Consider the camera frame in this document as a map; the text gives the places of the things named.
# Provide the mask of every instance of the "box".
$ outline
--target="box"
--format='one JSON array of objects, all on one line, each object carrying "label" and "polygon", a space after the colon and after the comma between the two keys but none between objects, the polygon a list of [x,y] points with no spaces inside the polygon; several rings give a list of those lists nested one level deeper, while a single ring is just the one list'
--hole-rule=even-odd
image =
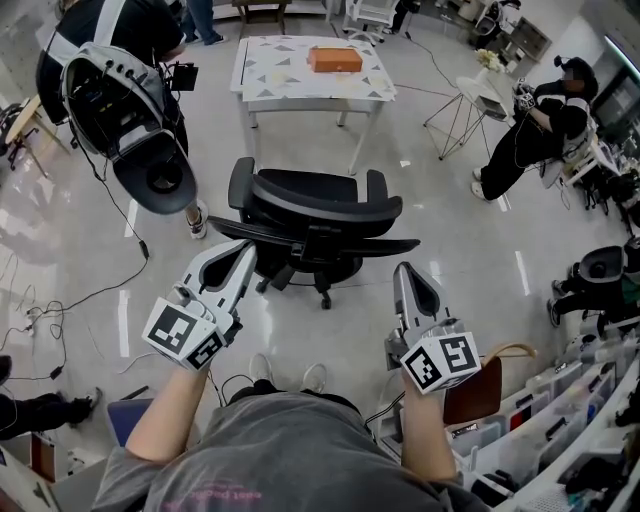
[{"label": "box", "polygon": [[353,48],[318,48],[309,50],[309,64],[316,73],[336,71],[357,73],[362,70],[362,57]]}]

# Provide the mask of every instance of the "floor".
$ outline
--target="floor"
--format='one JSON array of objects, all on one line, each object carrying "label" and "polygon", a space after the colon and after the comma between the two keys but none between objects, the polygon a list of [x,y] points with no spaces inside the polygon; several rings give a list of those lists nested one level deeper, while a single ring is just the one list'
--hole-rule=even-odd
[{"label": "floor", "polygon": [[[411,35],[434,52],[443,73],[453,79],[479,71],[468,47],[422,28],[417,18]],[[227,185],[234,162],[244,156],[244,145],[228,86],[239,27],[235,21],[220,24],[221,33],[231,39],[228,43],[189,47],[183,60],[195,62],[200,74],[196,91],[184,93],[180,102],[200,196],[212,214],[234,219],[226,203]],[[250,27],[248,33],[274,30],[263,25]],[[288,19],[287,32],[334,35],[320,18]],[[398,86],[444,94],[398,87],[396,101],[385,106],[363,150],[357,175],[364,185],[366,169],[385,174],[390,192],[404,201],[404,211],[388,236],[419,238],[422,243],[403,257],[365,262],[357,276],[332,290],[330,311],[320,309],[319,297],[310,288],[269,290],[264,296],[251,291],[239,306],[244,330],[213,361],[218,386],[234,374],[246,373],[256,352],[268,355],[276,383],[284,389],[297,389],[305,368],[322,362],[330,372],[327,390],[346,396],[363,414],[373,413],[389,376],[383,340],[396,327],[392,274],[406,259],[442,283],[453,313],[473,332],[481,354],[506,342],[527,342],[538,349],[533,363],[504,363],[504,393],[509,394],[550,364],[577,328],[576,317],[560,329],[550,327],[545,310],[550,281],[561,278],[566,266],[589,250],[625,241],[615,212],[609,217],[599,210],[586,212],[573,190],[566,193],[567,210],[559,191],[544,190],[533,172],[504,201],[487,204],[471,196],[471,170],[488,159],[479,132],[441,162],[422,127],[453,90],[429,55],[404,37],[389,37],[377,51]],[[341,175],[364,125],[361,116],[352,115],[341,129],[334,115],[324,113],[263,114],[258,121],[268,166]],[[446,127],[446,116],[440,122]],[[506,127],[487,121],[485,128],[492,148]],[[68,133],[60,134],[68,140]],[[74,151],[68,157],[49,145],[41,154],[50,181],[28,159],[15,172],[0,176],[0,332],[24,327],[22,312],[34,295],[40,306],[52,299],[68,305],[121,282],[143,264],[135,238],[127,237],[124,220],[82,153]],[[96,163],[102,166],[99,159]],[[108,176],[117,202],[128,212],[129,197],[113,175]],[[135,356],[150,351],[140,338],[141,329],[156,298],[167,293],[189,261],[224,238],[211,230],[204,240],[193,241],[182,215],[159,217],[142,209],[135,229],[151,251],[147,268],[125,286],[65,315],[67,363],[62,375],[53,382],[10,381],[8,388],[16,398],[56,389],[71,397],[99,386],[106,401],[112,401],[143,385],[150,386],[150,396],[162,387],[172,367],[163,357],[144,357],[124,372]],[[47,321],[38,323],[33,337],[9,333],[3,352],[14,357],[14,377],[47,376],[63,361],[61,341],[51,336]],[[227,397],[242,384],[242,379],[230,382]],[[198,411],[201,428],[216,406],[215,393],[207,385]],[[62,428],[57,435],[68,446],[104,453],[111,446],[102,410],[79,430]]]}]

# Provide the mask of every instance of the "gray t-shirt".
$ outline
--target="gray t-shirt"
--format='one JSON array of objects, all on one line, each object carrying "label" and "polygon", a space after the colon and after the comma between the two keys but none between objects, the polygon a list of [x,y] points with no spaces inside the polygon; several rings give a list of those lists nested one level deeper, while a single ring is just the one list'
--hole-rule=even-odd
[{"label": "gray t-shirt", "polygon": [[454,484],[420,482],[375,445],[354,410],[304,393],[216,409],[202,441],[164,466],[116,448],[93,505],[100,512],[451,509],[486,507]]}]

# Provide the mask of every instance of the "blue object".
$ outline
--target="blue object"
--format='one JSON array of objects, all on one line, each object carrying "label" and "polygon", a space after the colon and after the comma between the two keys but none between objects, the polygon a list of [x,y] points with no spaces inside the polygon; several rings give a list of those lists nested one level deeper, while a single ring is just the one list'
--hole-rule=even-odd
[{"label": "blue object", "polygon": [[118,446],[124,446],[127,443],[133,427],[138,424],[152,401],[151,398],[139,398],[120,400],[107,405],[107,417]]}]

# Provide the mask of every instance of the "black office chair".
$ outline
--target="black office chair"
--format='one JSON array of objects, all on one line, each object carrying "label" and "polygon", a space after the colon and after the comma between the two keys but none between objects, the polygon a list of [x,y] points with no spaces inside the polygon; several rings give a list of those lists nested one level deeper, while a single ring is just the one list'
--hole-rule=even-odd
[{"label": "black office chair", "polygon": [[353,178],[310,172],[262,169],[253,158],[240,158],[229,183],[229,206],[241,222],[209,217],[229,238],[253,240],[256,272],[264,278],[256,291],[271,284],[284,290],[296,272],[314,275],[322,309],[331,308],[332,284],[355,275],[363,258],[402,254],[419,240],[378,240],[402,212],[402,199],[388,197],[384,175],[367,173],[367,201],[358,202]]}]

